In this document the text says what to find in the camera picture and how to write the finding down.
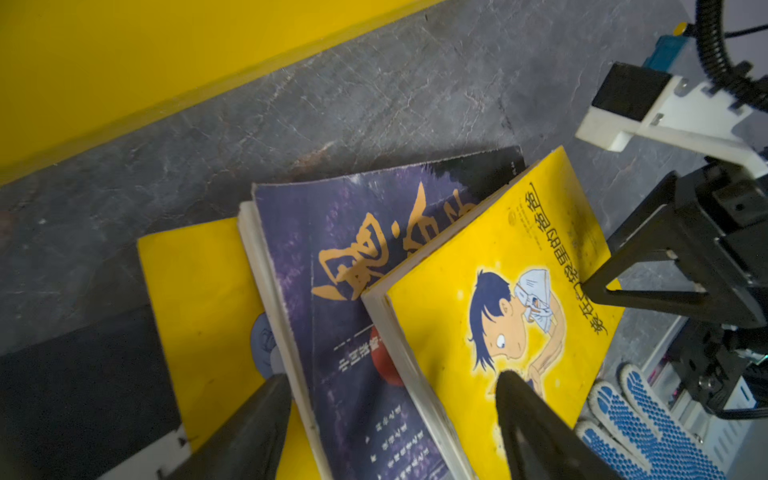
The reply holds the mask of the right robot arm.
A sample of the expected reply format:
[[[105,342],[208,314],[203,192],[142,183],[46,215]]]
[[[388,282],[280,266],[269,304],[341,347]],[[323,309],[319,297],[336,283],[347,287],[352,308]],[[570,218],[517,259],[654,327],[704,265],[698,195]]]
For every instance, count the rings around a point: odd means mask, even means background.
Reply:
[[[613,65],[577,137],[611,152],[644,137],[704,156],[667,174],[609,237],[610,258],[582,283],[599,304],[674,314],[707,330],[679,344],[676,369],[693,399],[723,420],[757,420],[760,403],[726,403],[750,365],[767,362],[767,158],[734,133],[767,108],[767,82],[733,63],[724,5],[700,1],[677,31],[693,39],[705,80],[689,88],[658,45],[645,64]]]

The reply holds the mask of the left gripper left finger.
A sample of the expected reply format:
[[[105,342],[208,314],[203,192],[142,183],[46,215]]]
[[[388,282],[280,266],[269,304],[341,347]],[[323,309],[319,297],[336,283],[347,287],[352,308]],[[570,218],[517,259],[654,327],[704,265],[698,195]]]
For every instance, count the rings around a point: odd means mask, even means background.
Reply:
[[[285,374],[268,379],[209,438],[174,470],[171,479],[274,479],[291,412]]]

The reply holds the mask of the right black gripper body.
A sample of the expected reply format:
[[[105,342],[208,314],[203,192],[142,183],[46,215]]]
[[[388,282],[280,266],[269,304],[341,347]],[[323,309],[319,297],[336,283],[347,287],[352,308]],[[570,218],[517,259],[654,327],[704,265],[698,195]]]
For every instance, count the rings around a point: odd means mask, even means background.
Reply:
[[[693,281],[705,290],[697,319],[767,325],[767,178],[726,162],[677,184],[677,213],[692,241]]]

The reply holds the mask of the yellow cartoon boy book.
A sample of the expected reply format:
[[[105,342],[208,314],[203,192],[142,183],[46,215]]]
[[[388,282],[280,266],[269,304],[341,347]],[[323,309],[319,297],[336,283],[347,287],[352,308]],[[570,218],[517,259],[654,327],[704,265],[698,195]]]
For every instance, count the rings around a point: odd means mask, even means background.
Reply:
[[[583,287],[609,256],[558,148],[362,293],[453,478],[510,475],[495,398],[503,373],[576,425],[623,315]]]

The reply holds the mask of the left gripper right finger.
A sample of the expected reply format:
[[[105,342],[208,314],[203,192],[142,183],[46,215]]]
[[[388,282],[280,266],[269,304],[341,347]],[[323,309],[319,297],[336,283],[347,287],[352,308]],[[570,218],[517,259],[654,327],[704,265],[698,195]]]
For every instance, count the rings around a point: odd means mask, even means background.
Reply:
[[[502,372],[495,404],[513,479],[617,479],[517,373]]]

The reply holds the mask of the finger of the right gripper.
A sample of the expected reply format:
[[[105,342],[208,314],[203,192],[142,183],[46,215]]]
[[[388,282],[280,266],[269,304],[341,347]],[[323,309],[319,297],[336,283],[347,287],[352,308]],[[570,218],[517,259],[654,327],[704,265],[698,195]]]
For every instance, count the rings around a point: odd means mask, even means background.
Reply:
[[[610,258],[583,284],[591,300],[710,322],[693,316],[705,290],[693,281],[692,241],[677,213],[682,177],[666,175],[610,236]]]

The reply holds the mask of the purple book orange calligraphy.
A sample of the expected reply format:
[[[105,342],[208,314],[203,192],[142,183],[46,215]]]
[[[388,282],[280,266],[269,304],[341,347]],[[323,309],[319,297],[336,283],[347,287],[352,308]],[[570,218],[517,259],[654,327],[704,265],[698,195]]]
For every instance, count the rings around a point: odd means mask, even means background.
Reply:
[[[524,167],[510,146],[253,185],[238,228],[323,478],[448,477],[361,296]]]

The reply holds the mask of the yellow blue-figure cartoon book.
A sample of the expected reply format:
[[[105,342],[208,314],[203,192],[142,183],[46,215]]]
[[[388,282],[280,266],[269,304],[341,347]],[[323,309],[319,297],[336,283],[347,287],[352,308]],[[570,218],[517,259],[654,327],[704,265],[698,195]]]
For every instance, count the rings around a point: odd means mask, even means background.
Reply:
[[[236,219],[145,236],[138,253],[192,456],[282,361]],[[320,476],[292,400],[274,479]]]

